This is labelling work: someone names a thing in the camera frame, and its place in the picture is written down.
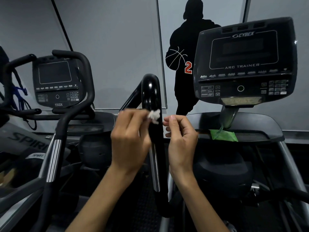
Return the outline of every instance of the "hand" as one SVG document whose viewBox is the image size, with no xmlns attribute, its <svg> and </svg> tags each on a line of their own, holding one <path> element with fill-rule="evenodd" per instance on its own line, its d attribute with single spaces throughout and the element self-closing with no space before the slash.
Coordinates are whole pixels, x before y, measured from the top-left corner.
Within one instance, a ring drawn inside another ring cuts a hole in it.
<svg viewBox="0 0 309 232">
<path fill-rule="evenodd" d="M 197 132 L 185 116 L 172 115 L 164 118 L 165 136 L 170 137 L 168 157 L 170 172 L 176 184 L 193 176 L 193 157 L 197 144 Z"/>
<path fill-rule="evenodd" d="M 111 168 L 135 177 L 151 146 L 148 114 L 144 109 L 125 109 L 119 113 L 111 133 Z"/>
</svg>

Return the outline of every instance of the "person's right hand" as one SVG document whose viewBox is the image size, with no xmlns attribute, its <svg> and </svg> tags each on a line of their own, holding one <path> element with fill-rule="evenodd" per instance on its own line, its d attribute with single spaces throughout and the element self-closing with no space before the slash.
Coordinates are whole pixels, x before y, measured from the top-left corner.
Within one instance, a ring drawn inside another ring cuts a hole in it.
<svg viewBox="0 0 309 232">
<path fill-rule="evenodd" d="M 197 144 L 197 132 L 185 116 L 171 115 L 164 118 L 165 136 L 170 137 L 168 157 L 170 173 L 176 184 L 193 175 L 193 157 Z"/>
</svg>

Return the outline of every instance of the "silver bar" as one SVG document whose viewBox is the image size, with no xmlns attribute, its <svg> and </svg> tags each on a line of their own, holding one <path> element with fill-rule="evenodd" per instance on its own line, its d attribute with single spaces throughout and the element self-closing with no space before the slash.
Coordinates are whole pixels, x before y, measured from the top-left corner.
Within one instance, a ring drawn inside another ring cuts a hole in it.
<svg viewBox="0 0 309 232">
<path fill-rule="evenodd" d="M 52 150 L 52 146 L 53 146 L 53 143 L 54 143 L 54 138 L 55 138 L 55 134 L 56 133 L 54 133 L 54 135 L 52 136 L 52 139 L 51 139 L 51 141 L 50 141 L 50 144 L 49 144 L 49 146 L 48 146 L 48 148 L 47 148 L 47 151 L 46 151 L 46 154 L 45 154 L 45 158 L 44 158 L 44 160 L 43 160 L 43 162 L 42 162 L 42 166 L 41 166 L 41 169 L 40 169 L 40 172 L 39 172 L 39 178 L 42 178 L 44 175 L 45 175 L 45 173 L 46 173 L 46 163 L 47 163 L 47 161 L 48 161 L 48 159 L 49 159 L 49 156 L 50 156 L 50 152 L 51 152 L 51 150 Z"/>
<path fill-rule="evenodd" d="M 307 189 L 305 187 L 304 181 L 302 176 L 299 173 L 299 170 L 295 164 L 295 161 L 291 155 L 291 152 L 289 151 L 288 147 L 286 146 L 285 142 L 278 142 L 278 146 L 281 150 L 281 153 L 283 155 L 284 161 L 288 167 L 288 170 L 290 172 L 290 175 L 292 177 L 293 183 L 295 187 L 298 190 L 307 192 Z M 303 208 L 303 213 L 305 220 L 307 222 L 307 225 L 309 225 L 309 204 L 305 202 L 301 202 L 302 208 Z"/>
<path fill-rule="evenodd" d="M 231 127 L 238 110 L 239 108 L 226 108 L 222 106 L 219 121 L 223 128 L 228 129 Z"/>
<path fill-rule="evenodd" d="M 62 140 L 56 139 L 52 148 L 52 155 L 49 162 L 46 182 L 53 182 L 56 178 L 58 160 L 60 156 Z"/>
<path fill-rule="evenodd" d="M 156 192 L 160 192 L 160 179 L 159 179 L 157 151 L 153 143 L 151 144 L 151 147 L 149 150 L 149 159 L 150 159 L 150 168 L 151 168 L 151 175 L 152 175 L 154 190 Z"/>
<path fill-rule="evenodd" d="M 168 201 L 172 199 L 173 186 L 174 186 L 174 180 L 172 178 L 171 173 L 168 172 Z M 168 232 L 169 224 L 170 224 L 170 219 L 162 217 L 159 232 Z"/>
</svg>

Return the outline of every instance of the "silhouette of basketball player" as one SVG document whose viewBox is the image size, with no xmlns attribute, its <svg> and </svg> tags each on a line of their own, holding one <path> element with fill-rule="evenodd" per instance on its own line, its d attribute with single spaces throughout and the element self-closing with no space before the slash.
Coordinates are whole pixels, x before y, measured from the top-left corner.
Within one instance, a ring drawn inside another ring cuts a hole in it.
<svg viewBox="0 0 309 232">
<path fill-rule="evenodd" d="M 183 19 L 186 21 L 173 32 L 165 57 L 167 66 L 176 71 L 177 115 L 187 115 L 198 102 L 194 93 L 192 72 L 199 33 L 220 27 L 209 19 L 203 19 L 202 0 L 188 0 Z"/>
</svg>

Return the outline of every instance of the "gray wall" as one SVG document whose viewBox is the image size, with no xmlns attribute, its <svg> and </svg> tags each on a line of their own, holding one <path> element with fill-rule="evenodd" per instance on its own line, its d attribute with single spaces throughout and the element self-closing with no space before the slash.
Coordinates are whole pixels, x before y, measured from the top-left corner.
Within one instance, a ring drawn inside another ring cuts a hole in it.
<svg viewBox="0 0 309 232">
<path fill-rule="evenodd" d="M 183 13 L 188 0 L 158 0 L 162 36 L 163 55 L 170 46 L 169 40 L 174 30 L 184 22 Z M 245 0 L 202 0 L 204 19 L 211 19 L 216 24 L 226 26 L 242 21 Z M 167 114 L 175 114 L 177 100 L 174 93 L 175 71 L 168 68 L 164 61 L 165 85 L 168 100 Z M 198 101 L 189 114 L 220 111 L 221 105 Z"/>
<path fill-rule="evenodd" d="M 30 53 L 41 57 L 50 55 L 53 49 L 68 50 L 50 0 L 0 0 L 0 45 L 11 60 Z M 17 71 L 28 90 L 25 99 L 31 107 L 49 109 L 35 101 L 32 65 L 18 67 Z M 19 118 L 12 117 L 11 122 L 28 129 Z M 56 121 L 38 121 L 37 131 L 54 132 L 55 126 Z"/>
<path fill-rule="evenodd" d="M 120 108 L 147 73 L 160 80 L 156 0 L 55 0 L 73 50 L 92 68 L 97 109 Z"/>
<path fill-rule="evenodd" d="M 297 39 L 298 74 L 294 93 L 284 99 L 263 103 L 248 112 L 269 115 L 283 130 L 309 131 L 309 0 L 251 0 L 248 21 L 291 16 Z"/>
</svg>

